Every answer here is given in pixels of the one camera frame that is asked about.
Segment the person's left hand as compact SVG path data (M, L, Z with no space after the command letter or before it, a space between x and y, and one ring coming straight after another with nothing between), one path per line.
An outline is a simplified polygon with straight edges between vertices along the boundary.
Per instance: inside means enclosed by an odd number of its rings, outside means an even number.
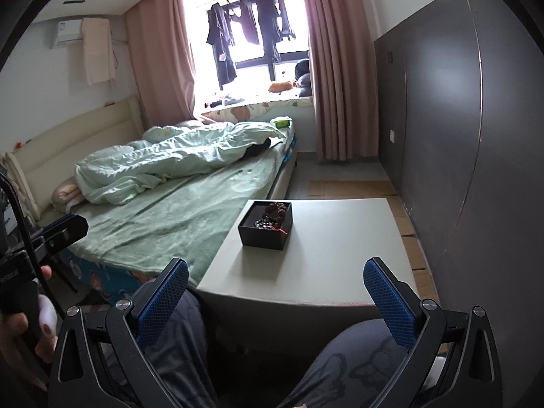
M28 328L29 321L25 313L10 316L1 314L1 357L15 377L46 391L47 378L40 366L53 361L57 337L48 338L42 334L31 353L25 338Z

